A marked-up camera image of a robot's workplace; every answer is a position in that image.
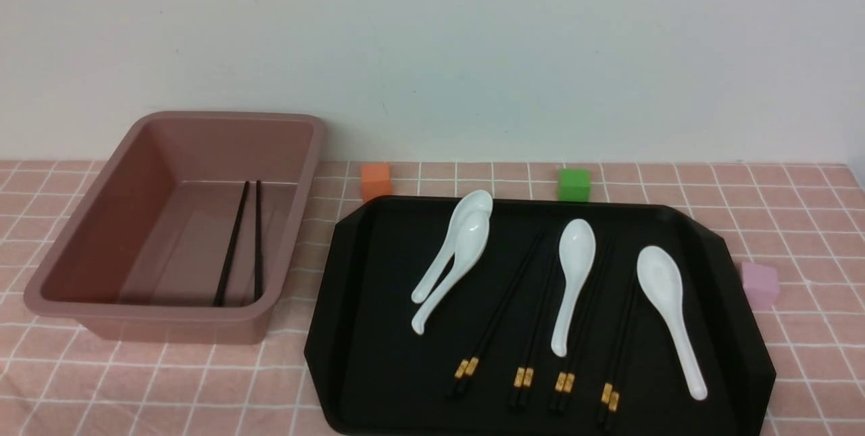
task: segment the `black chopsticks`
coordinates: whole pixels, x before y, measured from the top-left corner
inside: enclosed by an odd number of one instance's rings
[[[553,412],[565,412],[571,399],[572,390],[576,382],[576,371],[582,356],[586,351],[586,340],[589,331],[589,317],[595,312],[597,298],[603,285],[603,269],[606,267],[615,246],[615,237],[609,236],[603,240],[601,248],[597,252],[592,272],[587,279],[585,297],[582,303],[578,303],[580,309],[577,313],[576,329],[572,334],[568,356],[562,361],[562,368],[556,377],[553,397],[550,399],[549,408]]]
[[[612,432],[616,414],[618,413],[619,406],[622,405],[622,393],[624,393],[624,386],[627,382],[627,362],[631,358],[631,353],[633,353],[634,338],[636,338],[635,332],[637,331],[637,323],[639,323],[639,316],[637,316],[639,302],[639,294],[635,294],[633,300],[631,300],[631,321],[628,322],[628,327],[625,329],[624,346],[619,354],[615,377],[612,379],[614,381],[614,384],[612,384],[614,390],[612,390],[610,396],[606,421],[603,423],[603,431],[605,433]]]
[[[597,406],[597,424],[604,425],[608,420],[608,414],[615,414],[618,411],[618,405],[621,399],[620,387],[616,385],[617,378],[620,378],[621,372],[624,372],[622,365],[625,358],[628,357],[628,349],[630,343],[626,341],[629,334],[633,331],[634,304],[637,299],[637,276],[636,271],[631,273],[631,278],[628,279],[628,289],[625,297],[625,304],[622,315],[619,316],[618,329],[616,331],[616,340],[614,349],[612,350],[612,359],[608,366],[608,374],[603,384],[600,403]]]
[[[222,274],[220,274],[219,285],[216,287],[214,295],[214,307],[225,306],[225,292],[228,288],[228,276],[231,274],[231,267],[234,264],[234,251],[237,249],[237,238],[241,232],[241,223],[243,222],[243,211],[247,205],[247,194],[249,193],[249,181],[243,183],[243,192],[241,193],[241,202],[237,207],[237,214],[234,217],[234,227],[231,229],[231,238],[228,240],[228,250],[225,253],[225,260],[222,262]],[[253,267],[254,276],[254,295],[253,301],[257,301],[262,297],[264,289],[264,266],[262,260],[262,182],[255,182],[255,260]]]
[[[547,267],[547,278],[544,280],[543,290],[538,297],[537,307],[534,313],[534,327],[528,336],[528,343],[522,352],[519,366],[514,377],[514,386],[510,395],[510,408],[525,409],[528,406],[528,390],[532,387],[535,377],[535,362],[537,362],[538,351],[541,349],[543,340],[543,320],[549,319],[550,298],[553,294],[556,273],[559,272],[558,256],[550,256],[549,267]]]
[[[262,260],[262,182],[255,182],[255,264],[253,267],[253,302],[262,298],[264,290],[264,266]]]
[[[460,361],[460,365],[457,367],[457,371],[454,372],[453,375],[454,381],[451,389],[451,397],[463,395],[468,390],[469,382],[472,380],[472,375],[474,375],[476,369],[478,369],[481,357],[489,346],[489,342],[495,334],[495,329],[498,329],[501,317],[504,316],[504,312],[506,312],[510,300],[516,292],[517,286],[520,284],[520,281],[522,281],[526,272],[528,272],[528,266],[531,264],[532,257],[535,254],[535,250],[537,250],[537,246],[540,243],[542,236],[542,232],[535,234],[535,238],[532,240],[531,245],[528,246],[528,250],[523,256],[519,267],[517,267],[516,272],[514,272],[513,277],[510,279],[507,291],[505,291],[504,296],[499,300],[498,306],[495,307],[492,316],[489,317],[484,334],[472,350],[472,353]]]
[[[237,236],[241,231],[241,221],[243,221],[243,210],[247,204],[247,193],[249,192],[249,181],[243,183],[243,193],[241,193],[241,204],[237,207],[237,215],[234,217],[234,228],[231,230],[231,239],[228,240],[228,251],[225,252],[225,260],[222,262],[222,275],[219,278],[219,285],[216,287],[216,295],[214,296],[214,307],[222,307],[225,304],[225,289],[228,287],[228,274],[231,273],[231,264],[234,263],[234,249],[237,247]]]

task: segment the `black tray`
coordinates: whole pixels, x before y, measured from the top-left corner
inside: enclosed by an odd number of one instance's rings
[[[334,230],[305,355],[328,423],[346,434],[602,434],[594,423],[625,278],[646,245],[679,264],[686,325],[708,399],[691,399],[661,316],[640,293],[639,328],[626,365],[627,388],[615,434],[757,435],[775,369],[719,236],[672,208],[546,201],[495,201],[481,260],[439,304],[423,337],[410,321],[411,292],[441,247],[457,199],[383,197]],[[584,218],[617,248],[591,320],[587,355],[565,415],[547,410],[560,359],[549,329],[528,410],[508,398],[530,329],[532,308],[556,253],[558,235]],[[478,366],[469,393],[448,399],[453,373],[472,349],[535,233],[544,245]],[[552,316],[562,298],[557,279]]]

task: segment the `pink checkered tablecloth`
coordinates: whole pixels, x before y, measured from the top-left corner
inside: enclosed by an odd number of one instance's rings
[[[398,195],[554,199],[556,163],[392,163]],[[865,434],[865,192],[836,164],[566,164],[592,201],[673,205],[735,260],[778,268],[757,312],[778,381],[763,435]],[[333,434],[303,343],[334,223],[361,205],[359,163],[324,162],[283,299],[257,346],[117,343],[34,316],[22,292],[101,162],[0,161],[0,434]]]

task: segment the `spoon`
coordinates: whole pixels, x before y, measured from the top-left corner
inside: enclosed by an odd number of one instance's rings
[[[456,253],[454,255],[453,267],[448,272],[441,284],[421,304],[420,309],[414,314],[412,328],[418,335],[424,334],[426,319],[430,316],[436,306],[441,303],[450,289],[466,276],[466,273],[475,266],[475,263],[484,253],[486,240],[489,236],[489,215],[485,211],[471,212],[463,221],[457,233]]]
[[[447,266],[448,260],[453,257],[454,249],[457,245],[457,232],[460,230],[461,224],[466,220],[469,214],[475,211],[486,212],[487,216],[492,212],[492,196],[488,192],[479,189],[468,193],[457,207],[453,209],[451,214],[451,223],[447,226],[445,241],[442,242],[439,254],[426,269],[426,274],[420,279],[417,287],[412,292],[412,301],[415,304],[423,303],[430,291],[433,290],[433,285],[441,276],[442,270]]]
[[[568,355],[568,331],[571,329],[571,318],[577,298],[586,284],[589,271],[592,270],[595,254],[595,238],[592,226],[586,220],[573,220],[565,226],[562,238],[559,239],[559,261],[565,273],[565,294],[559,306],[559,316],[555,319],[553,339],[550,347],[557,356]]]
[[[637,279],[652,306],[661,313],[667,329],[670,329],[691,397],[696,400],[705,399],[708,389],[694,355],[694,347],[688,338],[688,329],[685,328],[682,313],[682,274],[676,261],[664,249],[649,245],[640,251],[637,258]]]

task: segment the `spoon handle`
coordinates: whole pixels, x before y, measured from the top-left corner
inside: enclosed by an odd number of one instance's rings
[[[676,346],[676,353],[679,355],[679,362],[682,364],[682,372],[685,374],[685,381],[688,383],[691,397],[695,400],[705,399],[708,395],[708,389],[706,389],[706,382],[702,378],[700,364],[697,363],[694,347],[691,346],[682,317],[679,317],[675,329],[671,329],[670,334],[673,337],[673,344]]]
[[[568,331],[571,329],[571,318],[574,317],[574,307],[577,306],[580,288],[580,285],[573,282],[565,284],[565,294],[562,296],[562,304],[559,306],[559,316],[556,316],[555,319],[550,347],[552,347],[553,353],[562,358],[568,355]]]
[[[414,291],[412,292],[412,301],[414,301],[415,304],[423,303],[427,295],[430,294],[430,291],[433,290],[435,281],[439,279],[442,271],[447,266],[448,260],[453,257],[454,244],[456,242],[448,238],[450,236],[451,235],[445,237],[445,242],[442,244],[439,254],[435,256],[432,264],[430,264],[429,268],[426,269],[423,278],[420,279],[417,287],[414,288]]]
[[[439,284],[435,291],[426,298],[423,304],[421,304],[418,312],[414,313],[414,318],[412,318],[412,328],[414,332],[418,335],[424,334],[424,325],[426,325],[426,319],[433,313],[436,306],[441,303],[441,300],[445,298],[445,295],[448,294],[448,291],[454,285],[457,285],[457,282],[466,275],[469,270],[472,269],[470,264],[466,264],[464,262],[460,262],[459,264],[454,263],[453,267],[451,267],[451,272],[448,272],[444,279],[442,279],[441,284]]]

